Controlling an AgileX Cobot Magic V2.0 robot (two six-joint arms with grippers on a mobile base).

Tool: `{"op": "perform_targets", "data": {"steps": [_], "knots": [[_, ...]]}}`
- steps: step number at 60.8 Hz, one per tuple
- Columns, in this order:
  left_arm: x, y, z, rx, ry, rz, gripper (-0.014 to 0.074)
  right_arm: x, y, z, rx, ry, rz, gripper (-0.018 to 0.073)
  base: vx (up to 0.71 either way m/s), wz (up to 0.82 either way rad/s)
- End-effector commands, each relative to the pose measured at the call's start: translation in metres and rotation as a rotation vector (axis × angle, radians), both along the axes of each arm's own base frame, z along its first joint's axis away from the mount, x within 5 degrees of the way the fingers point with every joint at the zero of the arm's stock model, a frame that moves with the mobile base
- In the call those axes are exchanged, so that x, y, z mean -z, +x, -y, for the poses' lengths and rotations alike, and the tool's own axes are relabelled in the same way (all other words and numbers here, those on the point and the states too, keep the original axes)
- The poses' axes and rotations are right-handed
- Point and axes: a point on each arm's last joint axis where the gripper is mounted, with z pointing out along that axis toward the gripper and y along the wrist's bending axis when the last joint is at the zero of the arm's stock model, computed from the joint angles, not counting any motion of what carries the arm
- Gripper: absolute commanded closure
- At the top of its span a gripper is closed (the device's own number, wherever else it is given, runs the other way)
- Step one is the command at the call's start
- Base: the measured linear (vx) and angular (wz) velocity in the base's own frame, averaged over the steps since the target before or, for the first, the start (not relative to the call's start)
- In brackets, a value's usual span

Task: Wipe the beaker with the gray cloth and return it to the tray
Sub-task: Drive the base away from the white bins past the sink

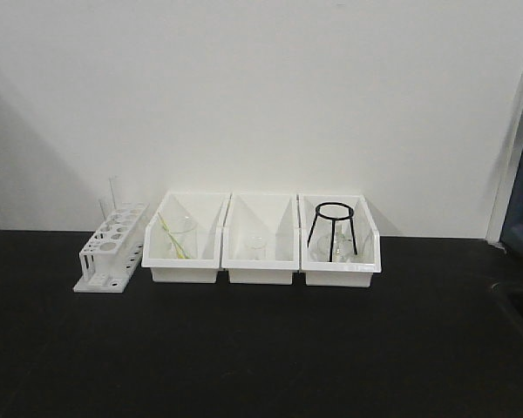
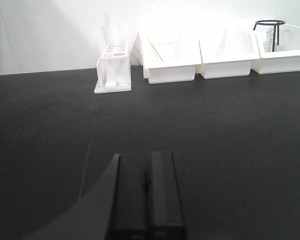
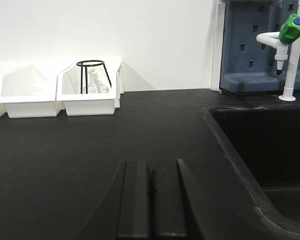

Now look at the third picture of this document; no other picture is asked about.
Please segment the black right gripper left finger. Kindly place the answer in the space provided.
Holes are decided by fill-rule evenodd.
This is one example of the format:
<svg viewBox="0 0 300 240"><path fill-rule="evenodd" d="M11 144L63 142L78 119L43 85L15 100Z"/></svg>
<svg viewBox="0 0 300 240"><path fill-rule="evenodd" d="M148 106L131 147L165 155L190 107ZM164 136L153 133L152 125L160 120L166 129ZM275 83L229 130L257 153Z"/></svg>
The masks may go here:
<svg viewBox="0 0 300 240"><path fill-rule="evenodd" d="M149 168L145 161L125 163L117 224L117 238L149 238Z"/></svg>

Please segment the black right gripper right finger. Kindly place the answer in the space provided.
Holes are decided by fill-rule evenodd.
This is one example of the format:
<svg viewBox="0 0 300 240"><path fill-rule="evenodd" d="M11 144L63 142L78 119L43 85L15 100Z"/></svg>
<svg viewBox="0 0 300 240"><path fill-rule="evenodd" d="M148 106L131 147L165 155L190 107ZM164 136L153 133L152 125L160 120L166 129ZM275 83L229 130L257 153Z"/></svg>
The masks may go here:
<svg viewBox="0 0 300 240"><path fill-rule="evenodd" d="M151 223L155 238L201 238L184 193L176 160L160 161L151 172Z"/></svg>

